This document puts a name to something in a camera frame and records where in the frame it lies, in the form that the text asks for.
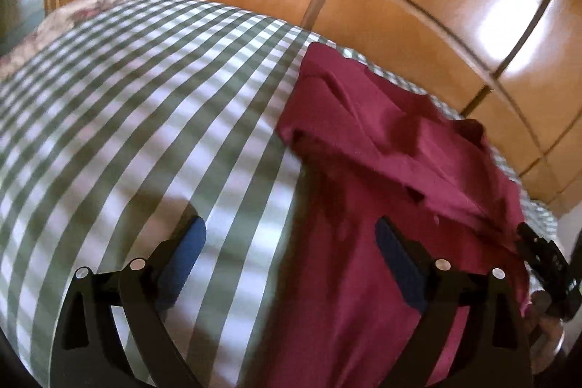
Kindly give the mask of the person's right hand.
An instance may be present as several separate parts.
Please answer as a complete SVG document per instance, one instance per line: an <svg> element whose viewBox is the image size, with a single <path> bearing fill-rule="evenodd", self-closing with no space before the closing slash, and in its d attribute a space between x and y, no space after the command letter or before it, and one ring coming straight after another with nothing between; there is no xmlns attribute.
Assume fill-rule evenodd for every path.
<svg viewBox="0 0 582 388"><path fill-rule="evenodd" d="M550 367L561 349L564 328L561 320L550 316L551 297L545 291L533 292L524 313L524 328L529 338L532 374Z"/></svg>

